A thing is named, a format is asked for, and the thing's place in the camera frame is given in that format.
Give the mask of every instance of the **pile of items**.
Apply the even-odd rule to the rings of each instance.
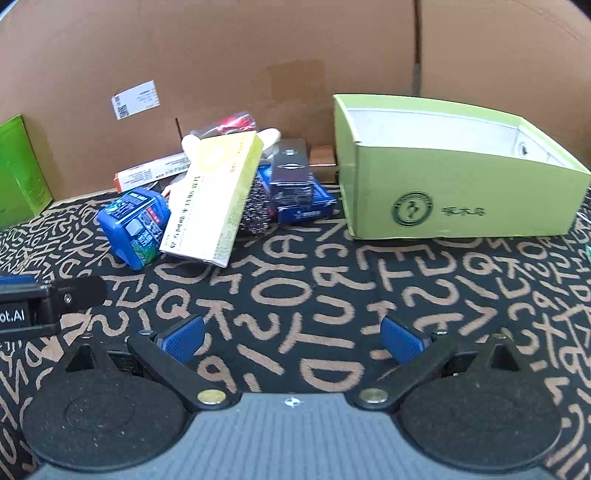
[[[159,253],[228,265],[238,231],[261,235],[272,221],[328,217],[336,200],[332,147],[256,131],[247,112],[193,131],[183,153],[119,172],[126,192],[98,214],[114,253],[140,270]]]

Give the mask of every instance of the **green box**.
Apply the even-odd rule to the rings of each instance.
[[[0,125],[0,229],[30,220],[51,200],[18,115]]]
[[[335,132],[360,239],[561,235],[591,180],[527,120],[462,103],[335,95]]]

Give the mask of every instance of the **plastic bag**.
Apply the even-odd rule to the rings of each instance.
[[[248,132],[251,130],[256,130],[256,122],[254,118],[248,112],[240,112],[200,130],[193,130],[191,134],[204,139],[217,137],[218,135]]]

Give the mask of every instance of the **green book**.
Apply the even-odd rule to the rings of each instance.
[[[0,125],[0,229],[30,220],[51,200],[22,117],[17,115]]]

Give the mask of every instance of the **round metal rivet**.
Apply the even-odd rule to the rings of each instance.
[[[226,400],[226,394],[221,390],[211,388],[198,393],[197,399],[205,405],[219,405]]]
[[[359,393],[359,398],[365,403],[384,403],[388,399],[388,393],[381,388],[366,388]]]

